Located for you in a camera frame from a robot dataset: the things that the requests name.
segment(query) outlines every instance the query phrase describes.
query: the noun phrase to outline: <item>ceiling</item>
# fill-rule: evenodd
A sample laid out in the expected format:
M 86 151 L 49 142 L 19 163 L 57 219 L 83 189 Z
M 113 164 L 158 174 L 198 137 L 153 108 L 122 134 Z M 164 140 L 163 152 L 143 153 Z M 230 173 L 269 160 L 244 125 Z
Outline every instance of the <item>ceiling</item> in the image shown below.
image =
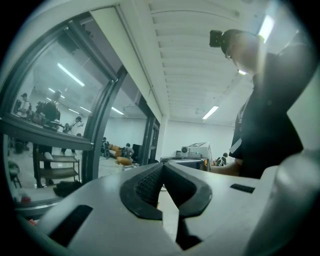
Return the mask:
M 265 0 L 132 0 L 120 8 L 162 113 L 177 121 L 233 126 L 252 92 L 252 78 L 209 47 L 210 30 L 257 34 L 271 15 L 266 43 L 278 53 L 298 29 L 285 9 Z M 219 109 L 202 120 L 213 106 Z

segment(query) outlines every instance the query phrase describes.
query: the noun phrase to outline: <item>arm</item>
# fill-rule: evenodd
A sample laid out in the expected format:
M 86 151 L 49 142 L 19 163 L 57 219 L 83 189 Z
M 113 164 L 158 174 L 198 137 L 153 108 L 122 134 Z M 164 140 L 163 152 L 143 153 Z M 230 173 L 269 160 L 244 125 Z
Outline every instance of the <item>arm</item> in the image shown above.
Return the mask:
M 240 168 L 242 166 L 241 159 L 234 159 L 234 162 L 225 166 L 211 166 L 210 172 L 215 174 L 224 174 L 230 176 L 239 176 Z

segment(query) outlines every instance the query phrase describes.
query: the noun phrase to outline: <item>machine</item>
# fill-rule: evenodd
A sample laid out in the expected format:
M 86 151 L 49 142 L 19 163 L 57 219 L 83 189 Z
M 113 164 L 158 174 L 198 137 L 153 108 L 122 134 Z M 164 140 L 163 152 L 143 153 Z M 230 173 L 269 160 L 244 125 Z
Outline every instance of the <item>machine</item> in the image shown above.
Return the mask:
M 294 237 L 318 197 L 319 155 L 293 155 L 261 179 L 174 162 L 141 166 L 87 183 L 37 227 L 66 254 L 272 255 Z M 163 184 L 179 209 L 175 242 L 157 209 Z

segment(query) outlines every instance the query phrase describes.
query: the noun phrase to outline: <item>black shirt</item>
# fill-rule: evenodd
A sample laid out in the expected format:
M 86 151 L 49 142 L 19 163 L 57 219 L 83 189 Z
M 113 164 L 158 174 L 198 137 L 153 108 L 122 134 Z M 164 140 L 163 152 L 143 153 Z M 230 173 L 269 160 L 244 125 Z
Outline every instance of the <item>black shirt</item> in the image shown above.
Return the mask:
M 229 155 L 243 160 L 242 177 L 259 179 L 266 168 L 303 149 L 287 111 L 311 80 L 317 54 L 300 43 L 269 58 L 264 73 L 253 77 L 253 92 L 235 121 Z

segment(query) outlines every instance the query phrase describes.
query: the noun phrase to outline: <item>chair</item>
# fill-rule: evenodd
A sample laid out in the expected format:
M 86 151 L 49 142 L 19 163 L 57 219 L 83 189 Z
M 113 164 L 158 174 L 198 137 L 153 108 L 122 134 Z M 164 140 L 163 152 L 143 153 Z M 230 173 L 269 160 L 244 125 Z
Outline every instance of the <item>chair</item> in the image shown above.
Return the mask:
M 22 188 L 18 173 L 20 173 L 19 165 L 17 165 L 13 161 L 8 161 L 8 167 L 9 167 L 9 174 L 10 174 L 10 180 L 13 182 L 15 188 L 17 188 L 17 184 L 19 184 L 20 188 Z

